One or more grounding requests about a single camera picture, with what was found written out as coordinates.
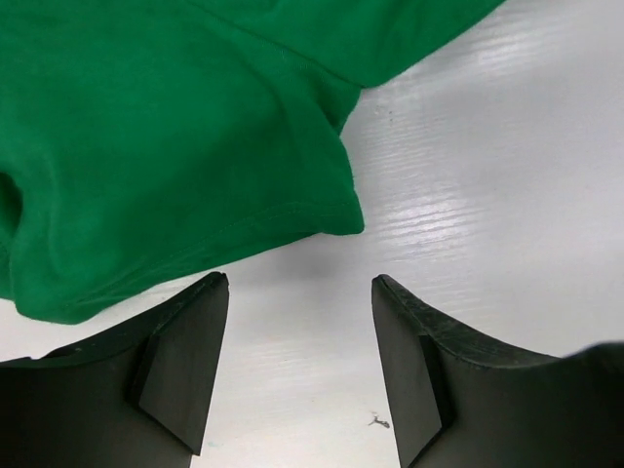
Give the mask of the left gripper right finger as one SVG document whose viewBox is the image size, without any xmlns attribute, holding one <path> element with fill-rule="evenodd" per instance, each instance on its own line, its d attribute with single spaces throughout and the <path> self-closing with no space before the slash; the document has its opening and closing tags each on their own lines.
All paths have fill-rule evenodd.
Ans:
<svg viewBox="0 0 624 468">
<path fill-rule="evenodd" d="M 552 357 L 431 307 L 387 275 L 371 310 L 404 467 L 619 467 L 623 346 Z"/>
</svg>

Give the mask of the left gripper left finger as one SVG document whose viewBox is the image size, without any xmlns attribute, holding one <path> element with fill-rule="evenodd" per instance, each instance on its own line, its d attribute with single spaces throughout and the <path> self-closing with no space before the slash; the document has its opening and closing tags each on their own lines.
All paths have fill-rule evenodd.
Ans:
<svg viewBox="0 0 624 468">
<path fill-rule="evenodd" d="M 40 359 L 1 366 L 5 468 L 187 467 L 202 450 L 228 314 L 212 273 Z"/>
</svg>

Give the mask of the green t shirt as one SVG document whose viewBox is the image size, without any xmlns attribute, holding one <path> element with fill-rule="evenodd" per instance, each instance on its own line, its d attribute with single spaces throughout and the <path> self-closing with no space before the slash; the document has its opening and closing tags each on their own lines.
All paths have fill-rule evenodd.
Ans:
<svg viewBox="0 0 624 468">
<path fill-rule="evenodd" d="M 1 295 L 79 324 L 362 232 L 342 129 L 493 1 L 5 1 Z"/>
</svg>

